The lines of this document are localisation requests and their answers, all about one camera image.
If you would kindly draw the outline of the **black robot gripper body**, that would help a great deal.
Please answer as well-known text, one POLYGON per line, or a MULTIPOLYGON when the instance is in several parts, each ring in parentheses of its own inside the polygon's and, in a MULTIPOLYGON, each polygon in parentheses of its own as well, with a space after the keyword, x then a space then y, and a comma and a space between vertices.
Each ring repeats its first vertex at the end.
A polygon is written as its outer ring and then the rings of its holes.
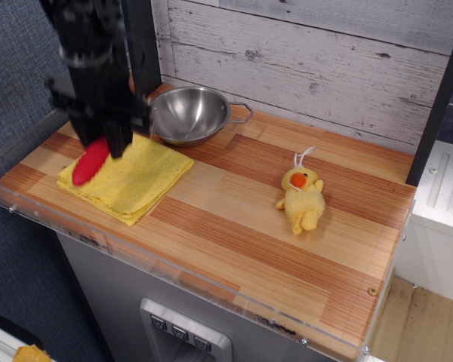
POLYGON ((148 133, 149 110, 141 96, 130 89, 129 54, 124 48, 110 48, 96 58, 68 59, 69 73, 47 79, 51 104, 63 110, 94 112, 103 122, 128 120, 132 132, 148 133))

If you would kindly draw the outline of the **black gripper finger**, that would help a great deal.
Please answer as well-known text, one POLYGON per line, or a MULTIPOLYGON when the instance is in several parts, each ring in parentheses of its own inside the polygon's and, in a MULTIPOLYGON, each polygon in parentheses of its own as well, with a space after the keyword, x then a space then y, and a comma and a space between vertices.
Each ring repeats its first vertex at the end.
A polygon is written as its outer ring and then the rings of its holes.
POLYGON ((111 120, 103 122, 103 133, 106 137, 112 158, 122 157, 123 152, 132 142, 132 130, 128 120, 111 120))
POLYGON ((85 148, 103 136, 102 123, 94 112, 68 111, 68 116, 74 131, 85 148))

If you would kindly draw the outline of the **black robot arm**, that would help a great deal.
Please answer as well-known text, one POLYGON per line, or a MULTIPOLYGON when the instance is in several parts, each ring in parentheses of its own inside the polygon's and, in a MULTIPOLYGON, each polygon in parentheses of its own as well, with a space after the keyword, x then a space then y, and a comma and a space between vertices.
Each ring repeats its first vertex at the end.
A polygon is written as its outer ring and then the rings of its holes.
POLYGON ((130 88, 131 70, 118 28, 118 1, 43 1, 68 75, 50 77, 51 105, 66 112, 82 145, 105 138, 113 158, 131 144, 135 129, 149 130, 144 101, 130 88))

